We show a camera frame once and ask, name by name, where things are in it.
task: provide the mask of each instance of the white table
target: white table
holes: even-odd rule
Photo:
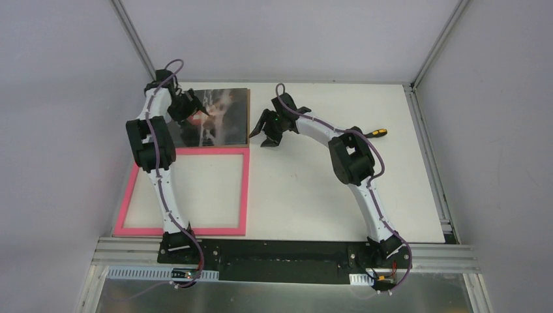
[[[184,88],[250,89],[250,129],[263,109],[273,109],[275,83],[183,83]],[[386,172],[377,179],[384,209],[409,242],[444,242],[440,220],[410,111],[401,85],[289,83],[298,107],[310,108],[337,127],[365,133],[387,128],[372,142]],[[328,149],[287,132],[276,148],[261,148],[263,133],[250,141],[247,234],[243,239],[364,241],[366,228],[350,190],[335,177]],[[241,169],[236,156],[182,156],[176,161],[177,188],[191,199],[180,203],[193,226],[237,224],[236,195]],[[161,227],[149,182],[139,173],[126,225]]]

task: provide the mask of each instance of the screwdriver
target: screwdriver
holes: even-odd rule
[[[365,135],[365,137],[367,137],[367,138],[379,138],[379,137],[382,137],[386,134],[388,134],[388,130],[385,129],[385,128],[381,128],[381,129],[375,130],[374,132],[369,132],[368,134]]]

